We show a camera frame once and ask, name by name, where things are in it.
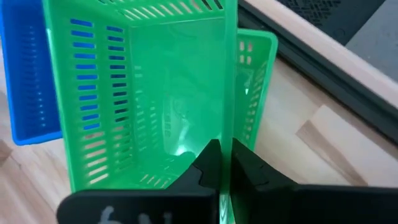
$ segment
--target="basket slot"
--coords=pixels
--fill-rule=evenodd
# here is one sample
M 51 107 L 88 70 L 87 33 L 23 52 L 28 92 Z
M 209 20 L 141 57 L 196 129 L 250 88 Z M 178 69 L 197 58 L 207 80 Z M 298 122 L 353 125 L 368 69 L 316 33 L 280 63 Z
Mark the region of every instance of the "basket slot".
M 84 126 L 86 126 L 86 125 L 89 125 L 89 123 L 90 124 L 94 124 L 94 123 L 97 123 L 98 121 L 96 121 L 96 119 L 98 119 L 100 116 L 98 115 L 96 118 L 93 118 L 93 119 L 90 119 L 89 117 L 87 117 L 86 118 L 86 120 L 83 120 L 83 117 L 84 116 L 89 116 L 89 115 L 91 115 L 91 114 L 98 114 L 98 113 L 95 113 L 95 112 L 93 112 L 93 111 L 90 111 L 90 112 L 86 112 L 86 113 L 80 113 L 80 115 L 81 115 L 81 119 L 79 120 L 79 124 L 82 124 L 82 125 L 84 125 Z
M 134 19 L 149 19 L 149 17 L 142 12 L 140 12 L 138 9 L 125 9 L 124 10 L 128 15 L 134 20 Z
M 168 9 L 165 5 L 159 4 L 159 7 L 161 8 L 161 10 L 162 10 L 166 15 L 174 16 L 174 13 L 173 13 L 170 9 Z
M 91 113 L 93 111 L 96 111 L 97 109 L 98 109 L 98 105 L 97 104 L 90 104 L 90 105 L 80 106 L 80 111 L 87 112 L 87 113 Z
M 100 123 L 99 122 L 90 122 L 90 124 L 85 124 L 83 126 L 83 130 L 87 131 L 87 130 L 92 130 L 92 129 L 98 129 L 100 127 Z
M 119 122 L 123 122 L 123 121 L 127 121 L 129 119 L 129 116 L 127 116 L 126 114 L 118 114 L 117 116 L 115 116 L 115 123 L 119 123 Z
M 127 89 L 127 83 L 121 83 L 121 82 L 113 82 L 112 83 L 112 88 L 114 88 L 114 89 L 118 89 L 118 91 L 121 91 L 121 90 L 128 90 Z
M 125 129 L 125 130 L 122 130 L 122 131 L 116 133 L 113 136 L 113 139 L 114 140 L 119 140 L 119 139 L 121 139 L 123 137 L 126 137 L 126 136 L 129 136 L 129 135 L 131 135 L 131 129 Z
M 119 98 L 117 101 L 113 102 L 113 105 L 118 106 L 118 105 L 125 105 L 128 103 L 129 101 L 127 100 L 127 98 L 126 99 Z
M 106 149 L 101 148 L 101 149 L 88 149 L 83 151 L 83 155 L 85 159 L 98 159 L 102 158 L 105 155 Z
M 97 66 L 95 64 L 77 64 L 75 68 L 78 70 L 96 70 Z
M 106 30 L 113 31 L 113 32 L 118 32 L 118 33 L 123 33 L 124 29 L 115 27 L 115 26 L 106 26 Z
M 125 51 L 123 46 L 108 46 L 108 50 L 123 52 Z
M 94 152 L 94 151 L 104 148 L 105 143 L 106 143 L 106 141 L 103 139 L 97 140 L 95 142 L 84 145 L 83 150 L 85 151 L 85 153 L 91 153 L 91 152 Z
M 111 70 L 125 70 L 126 66 L 125 65 L 110 65 L 109 69 L 111 69 Z
M 109 174 L 104 174 L 104 175 L 99 176 L 99 177 L 97 177 L 97 178 L 95 178 L 95 179 L 91 179 L 91 180 L 89 181 L 88 185 L 97 184 L 97 183 L 99 183 L 99 182 L 104 181 L 104 179 L 107 179 L 108 177 L 109 177 Z
M 91 130 L 86 130 L 86 131 L 80 131 L 80 136 L 82 136 L 83 139 L 90 139 L 90 136 L 94 136 L 97 133 L 103 132 L 102 129 L 91 129 Z
M 98 91 L 97 90 L 89 90 L 89 89 L 87 89 L 86 90 L 86 88 L 93 88 L 92 86 L 87 86 L 87 85 L 79 85 L 79 86 L 77 86 L 77 88 L 76 88 L 76 93 L 77 93 L 77 95 L 80 97 L 80 96 L 91 96 L 91 95 L 97 95 L 97 93 L 98 93 Z
M 96 90 L 97 86 L 96 85 L 79 85 L 78 90 L 80 91 L 85 91 L 85 90 Z
M 126 59 L 126 57 L 125 56 L 122 56 L 122 55 L 110 55 L 109 56 L 109 59 L 110 60 L 125 60 Z
M 125 125 L 114 125 L 112 128 L 113 133 L 120 133 L 121 131 L 131 131 L 130 124 Z
M 86 27 L 93 27 L 92 22 L 83 21 L 79 19 L 70 19 L 70 23 L 74 25 L 86 26 Z
M 126 74 L 111 74 L 112 79 L 126 78 Z
M 98 79 L 98 75 L 77 75 L 77 80 L 96 80 Z
M 202 6 L 204 6 L 202 8 L 205 8 L 209 11 L 212 11 L 216 7 L 216 6 L 212 5 L 211 0 L 199 0 L 199 2 L 201 2 Z
M 84 41 L 75 41 L 72 43 L 73 47 L 78 47 L 78 48 L 84 48 L 84 49 L 94 49 L 95 44 L 94 43 L 89 43 L 89 42 L 84 42 Z
M 93 176 L 99 176 L 103 175 L 104 173 L 107 173 L 108 166 L 100 166 L 100 167 L 95 167 L 95 169 L 92 169 L 91 171 L 88 172 L 89 177 Z
M 114 144 L 114 148 L 118 149 L 121 147 L 130 146 L 130 144 L 131 144 L 131 138 L 125 137 L 125 138 L 119 140 L 118 143 Z
M 175 4 L 173 3 L 169 3 L 169 6 L 171 9 L 173 9 L 173 11 L 175 11 L 176 13 L 183 15 L 183 12 L 181 11 L 181 9 L 179 9 Z
M 126 96 L 127 92 L 126 91 L 117 91 L 113 93 L 113 96 L 118 97 L 118 96 Z
M 131 133 L 126 132 L 125 135 L 123 135 L 123 134 L 116 135 L 113 140 L 119 142 L 119 141 L 127 141 L 131 138 L 132 138 Z
M 73 57 L 78 59 L 96 59 L 95 54 L 86 54 L 86 53 L 76 53 L 73 55 Z
M 84 162 L 86 164 L 86 167 L 90 168 L 97 164 L 104 164 L 107 160 L 107 157 L 91 157 L 89 159 L 85 159 Z
M 117 127 L 120 127 L 120 126 L 127 125 L 129 123 L 130 123 L 130 121 L 128 121 L 128 119 L 125 119 L 123 121 L 114 122 L 113 127 L 117 128 Z
M 156 14 L 158 16 L 162 16 L 161 14 L 159 14 L 158 12 L 151 12 L 149 9 L 147 9 L 146 7 L 141 7 L 142 12 L 144 12 L 146 15 L 151 16 L 152 18 L 157 18 Z
M 155 15 L 159 15 L 159 16 L 161 16 L 161 17 L 165 17 L 166 15 L 163 13 L 163 12 L 161 12 L 159 9 L 157 9 L 155 6 L 149 6 L 149 8 L 152 10 L 152 12 L 155 14 Z
M 90 184 L 94 184 L 104 178 L 109 177 L 109 174 L 107 173 L 107 170 L 101 170 L 101 172 L 93 172 L 91 175 L 89 175 L 90 171 L 87 173 L 87 177 L 91 179 Z
M 127 106 L 127 105 L 125 105 L 125 106 L 123 106 L 123 107 L 119 106 L 119 107 L 115 108 L 114 113 L 115 113 L 115 114 L 124 114 L 124 113 L 127 113 L 129 110 L 128 110 L 128 108 L 127 108 L 126 106 Z
M 80 101 L 97 100 L 97 99 L 98 99 L 98 96 L 96 94 L 79 96 Z
M 110 41 L 116 41 L 116 42 L 124 42 L 124 38 L 122 37 L 115 37 L 115 36 L 108 36 L 108 40 Z
M 84 141 L 84 144 L 91 144 L 97 141 L 97 139 L 101 136 L 104 136 L 105 132 L 104 131 L 97 131 L 91 134 L 85 134 L 82 137 L 82 141 Z
M 70 31 L 71 35 L 77 36 L 77 37 L 87 37 L 87 38 L 94 38 L 94 33 L 92 32 L 85 32 L 85 31 L 79 31 L 79 30 L 71 30 Z
M 93 119 L 98 119 L 99 117 L 100 117 L 100 115 L 98 113 L 95 113 L 95 114 L 91 114 L 91 115 L 82 116 L 81 119 L 83 121 L 90 121 Z

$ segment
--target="light wood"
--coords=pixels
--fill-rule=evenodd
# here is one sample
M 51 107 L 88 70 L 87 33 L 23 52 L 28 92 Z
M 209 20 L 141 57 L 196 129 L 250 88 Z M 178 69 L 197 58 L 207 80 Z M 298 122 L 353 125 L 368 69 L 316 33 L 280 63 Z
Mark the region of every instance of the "light wood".
M 398 108 L 398 83 L 276 0 L 246 0 L 312 49 Z

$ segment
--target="wooden surface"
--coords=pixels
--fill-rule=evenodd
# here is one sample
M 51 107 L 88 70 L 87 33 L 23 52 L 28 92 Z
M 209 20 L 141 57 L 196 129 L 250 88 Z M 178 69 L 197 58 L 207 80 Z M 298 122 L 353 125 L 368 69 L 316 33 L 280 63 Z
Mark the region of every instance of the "wooden surface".
M 276 0 L 246 0 L 363 86 L 398 108 L 398 83 Z
M 55 223 L 70 192 L 63 142 L 13 145 L 0 74 L 0 223 Z M 301 183 L 398 187 L 398 148 L 281 60 L 256 152 Z

